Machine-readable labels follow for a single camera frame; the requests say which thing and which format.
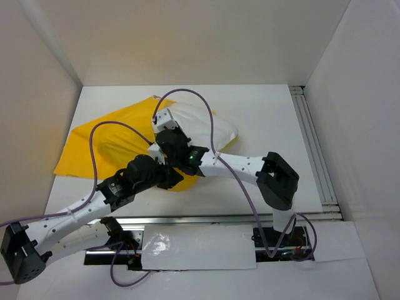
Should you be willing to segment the white pillow with yellow edge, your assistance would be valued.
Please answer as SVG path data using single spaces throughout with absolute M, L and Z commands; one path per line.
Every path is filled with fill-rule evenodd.
M 211 121 L 207 109 L 178 102 L 168 109 L 193 145 L 211 149 Z M 239 131 L 235 125 L 215 114 L 213 124 L 214 148 L 221 152 L 236 141 Z

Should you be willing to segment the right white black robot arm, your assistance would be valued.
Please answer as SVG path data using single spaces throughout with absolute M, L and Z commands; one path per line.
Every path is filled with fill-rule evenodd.
M 207 147 L 191 145 L 190 139 L 178 128 L 157 133 L 156 144 L 166 162 L 184 174 L 239 178 L 258 187 L 265 203 L 272 208 L 275 242 L 286 245 L 293 240 L 293 198 L 298 190 L 299 175 L 278 153 L 248 157 L 212 152 Z

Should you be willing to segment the yellow pillowcase with white print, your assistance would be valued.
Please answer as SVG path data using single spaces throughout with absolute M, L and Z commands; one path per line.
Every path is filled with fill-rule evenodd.
M 69 134 L 61 158 L 54 170 L 59 176 L 92 179 L 94 177 L 91 153 L 94 153 L 99 179 L 106 179 L 139 154 L 147 154 L 149 142 L 155 140 L 151 117 L 158 103 L 152 96 L 75 127 Z M 160 108 L 176 103 L 166 99 Z M 214 146 L 213 115 L 211 146 Z

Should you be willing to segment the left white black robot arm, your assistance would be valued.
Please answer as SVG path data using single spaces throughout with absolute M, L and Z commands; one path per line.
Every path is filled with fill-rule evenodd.
M 87 249 L 117 249 L 134 242 L 110 213 L 153 188 L 171 189 L 183 180 L 172 166 L 139 155 L 115 175 L 95 185 L 90 195 L 51 216 L 7 225 L 1 256 L 14 284 L 39 276 L 51 263 Z

